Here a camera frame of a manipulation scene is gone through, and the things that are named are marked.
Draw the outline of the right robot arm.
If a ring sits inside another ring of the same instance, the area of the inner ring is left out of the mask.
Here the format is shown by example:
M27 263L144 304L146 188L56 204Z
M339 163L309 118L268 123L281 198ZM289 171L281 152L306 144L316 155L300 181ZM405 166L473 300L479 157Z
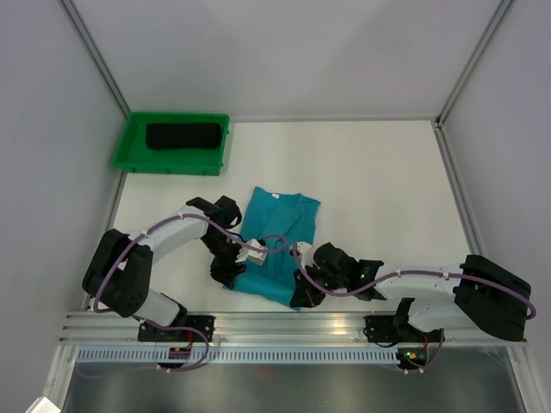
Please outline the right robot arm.
M294 243L295 304L319 305L325 297L398 301L393 330L399 342L438 330L478 328L507 342L524 339L536 315L530 284L481 255L444 267L403 267L357 260L325 243Z

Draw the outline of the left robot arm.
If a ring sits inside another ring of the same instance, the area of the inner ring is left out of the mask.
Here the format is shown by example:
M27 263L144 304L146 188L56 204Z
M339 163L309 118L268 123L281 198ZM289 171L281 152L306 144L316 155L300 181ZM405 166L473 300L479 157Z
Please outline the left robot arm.
M148 322L168 340L183 338L188 312L174 299L150 288L156 261L184 244L200 240L213 256L211 277L232 289L246 266L238 261L243 238L231 232L242 214L235 200L189 200L178 212L133 234L105 232L82 281L83 290L120 317Z

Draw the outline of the teal t shirt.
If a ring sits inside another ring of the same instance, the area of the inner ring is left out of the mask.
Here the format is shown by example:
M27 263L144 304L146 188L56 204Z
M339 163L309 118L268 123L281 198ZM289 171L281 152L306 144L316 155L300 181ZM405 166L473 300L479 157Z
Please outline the teal t shirt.
M319 200L301 193L279 194L254 188L240 235L246 240L264 238L270 250L283 246L280 237L288 244L282 251L267 255L261 265L247 262L246 270L234 281L233 290L292 308L297 265L289 247L298 242L313 243L319 207Z

